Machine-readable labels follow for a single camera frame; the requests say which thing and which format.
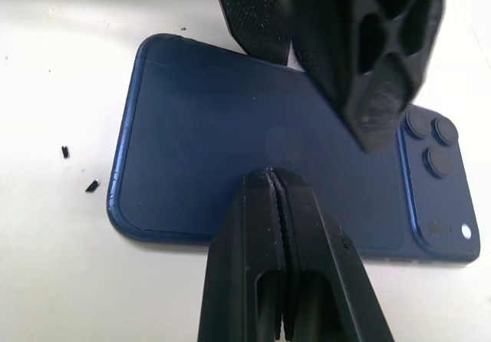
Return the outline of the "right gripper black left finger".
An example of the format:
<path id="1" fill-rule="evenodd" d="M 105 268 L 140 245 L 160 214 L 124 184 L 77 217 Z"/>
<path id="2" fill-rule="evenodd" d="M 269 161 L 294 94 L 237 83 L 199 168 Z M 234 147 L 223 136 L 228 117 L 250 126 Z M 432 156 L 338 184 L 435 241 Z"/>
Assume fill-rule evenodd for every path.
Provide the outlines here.
<path id="1" fill-rule="evenodd" d="M 277 342 L 285 269 L 272 171 L 256 170 L 210 244 L 197 342 Z"/>

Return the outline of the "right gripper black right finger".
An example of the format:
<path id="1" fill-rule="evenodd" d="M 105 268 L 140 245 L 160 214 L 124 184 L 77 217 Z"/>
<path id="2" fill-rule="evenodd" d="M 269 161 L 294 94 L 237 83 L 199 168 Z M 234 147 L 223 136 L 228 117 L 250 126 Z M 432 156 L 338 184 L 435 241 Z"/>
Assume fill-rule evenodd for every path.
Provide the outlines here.
<path id="1" fill-rule="evenodd" d="M 288 342 L 394 342 L 354 243 L 299 175 L 274 169 Z"/>

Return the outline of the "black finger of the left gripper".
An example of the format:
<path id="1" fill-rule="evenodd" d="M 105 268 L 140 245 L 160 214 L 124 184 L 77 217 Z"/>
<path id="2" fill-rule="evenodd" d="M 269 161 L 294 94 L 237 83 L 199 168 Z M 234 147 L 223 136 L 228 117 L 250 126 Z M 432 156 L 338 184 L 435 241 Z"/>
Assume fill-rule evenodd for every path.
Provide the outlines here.
<path id="1" fill-rule="evenodd" d="M 443 0 L 285 0 L 299 64 L 367 152 L 424 83 Z"/>
<path id="2" fill-rule="evenodd" d="M 286 65 L 291 38 L 279 0 L 219 0 L 229 33 L 247 55 Z"/>

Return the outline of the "dark blue smartphone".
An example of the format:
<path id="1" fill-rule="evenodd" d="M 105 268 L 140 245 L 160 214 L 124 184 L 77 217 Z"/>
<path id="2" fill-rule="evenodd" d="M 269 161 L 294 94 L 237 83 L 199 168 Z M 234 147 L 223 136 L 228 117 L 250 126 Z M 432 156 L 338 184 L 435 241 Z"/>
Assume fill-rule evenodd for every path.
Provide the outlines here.
<path id="1" fill-rule="evenodd" d="M 243 176 L 283 168 L 361 256 L 469 263 L 480 238 L 458 139 L 414 106 L 366 153 L 301 71 L 157 34 L 136 54 L 107 212 L 128 238 L 205 245 Z"/>

